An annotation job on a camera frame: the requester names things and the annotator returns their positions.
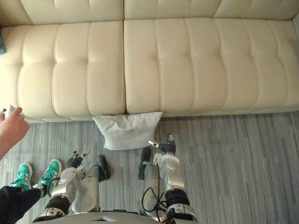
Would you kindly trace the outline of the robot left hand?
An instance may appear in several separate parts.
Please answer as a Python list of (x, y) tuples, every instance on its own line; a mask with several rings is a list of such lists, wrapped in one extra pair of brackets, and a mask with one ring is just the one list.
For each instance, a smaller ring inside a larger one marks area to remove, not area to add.
[(78, 168), (82, 160), (90, 153), (90, 150), (84, 151), (81, 155), (77, 151), (73, 151), (67, 160), (67, 168)]

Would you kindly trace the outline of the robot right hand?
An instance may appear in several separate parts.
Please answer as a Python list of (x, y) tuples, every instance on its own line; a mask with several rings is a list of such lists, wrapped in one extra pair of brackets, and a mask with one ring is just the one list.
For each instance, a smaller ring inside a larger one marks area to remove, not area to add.
[(149, 140), (148, 143), (155, 147), (158, 148), (160, 151), (164, 152), (165, 154), (172, 154), (175, 155), (176, 153), (176, 144), (175, 140), (172, 136), (172, 134), (168, 134), (168, 140), (165, 143), (157, 143), (154, 142), (153, 140)]

